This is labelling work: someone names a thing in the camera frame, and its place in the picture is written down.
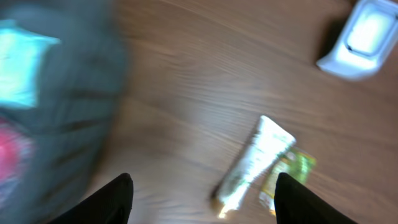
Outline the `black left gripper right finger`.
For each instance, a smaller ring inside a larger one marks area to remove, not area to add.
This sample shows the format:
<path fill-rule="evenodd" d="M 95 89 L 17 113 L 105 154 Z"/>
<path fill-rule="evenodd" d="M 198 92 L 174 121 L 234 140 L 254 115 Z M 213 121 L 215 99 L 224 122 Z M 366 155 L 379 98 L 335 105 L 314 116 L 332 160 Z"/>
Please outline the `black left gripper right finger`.
<path fill-rule="evenodd" d="M 277 224 L 356 224 L 287 173 L 280 173 L 274 196 Z"/>

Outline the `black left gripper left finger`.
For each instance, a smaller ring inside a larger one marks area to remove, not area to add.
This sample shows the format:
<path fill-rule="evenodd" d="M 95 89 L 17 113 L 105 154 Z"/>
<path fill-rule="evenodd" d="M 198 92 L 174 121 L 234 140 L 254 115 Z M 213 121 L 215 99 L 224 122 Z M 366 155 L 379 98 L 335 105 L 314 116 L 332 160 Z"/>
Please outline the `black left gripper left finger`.
<path fill-rule="evenodd" d="M 127 224 L 133 195 L 131 176 L 122 173 L 49 224 Z"/>

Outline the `white gold cream tube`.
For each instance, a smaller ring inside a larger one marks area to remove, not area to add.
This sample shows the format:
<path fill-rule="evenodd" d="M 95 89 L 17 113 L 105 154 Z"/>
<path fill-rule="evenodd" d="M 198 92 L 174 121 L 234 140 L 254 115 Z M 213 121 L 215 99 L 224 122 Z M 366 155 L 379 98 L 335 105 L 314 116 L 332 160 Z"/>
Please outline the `white gold cream tube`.
<path fill-rule="evenodd" d="M 296 143 L 296 139 L 275 121 L 260 116 L 251 138 L 215 192 L 217 217 L 225 219 L 238 210 L 256 178 Z"/>

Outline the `purple red liners pack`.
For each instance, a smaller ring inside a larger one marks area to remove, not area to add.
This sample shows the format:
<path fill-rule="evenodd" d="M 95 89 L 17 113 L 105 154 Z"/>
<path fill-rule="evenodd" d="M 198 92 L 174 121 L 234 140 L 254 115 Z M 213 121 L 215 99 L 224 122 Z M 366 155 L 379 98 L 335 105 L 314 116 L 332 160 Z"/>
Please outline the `purple red liners pack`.
<path fill-rule="evenodd" d="M 1 208 L 19 183 L 32 154 L 32 139 L 17 124 L 1 119 Z"/>

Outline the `teal wet wipes pack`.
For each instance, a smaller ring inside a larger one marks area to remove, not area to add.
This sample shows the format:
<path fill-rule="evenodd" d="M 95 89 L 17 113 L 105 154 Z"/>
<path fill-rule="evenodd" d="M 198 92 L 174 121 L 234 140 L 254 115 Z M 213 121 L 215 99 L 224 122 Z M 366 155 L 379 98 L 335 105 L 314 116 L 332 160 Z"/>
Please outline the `teal wet wipes pack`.
<path fill-rule="evenodd" d="M 37 76 L 47 51 L 60 43 L 54 37 L 36 34 L 1 21 L 1 106 L 30 109 L 37 106 Z"/>

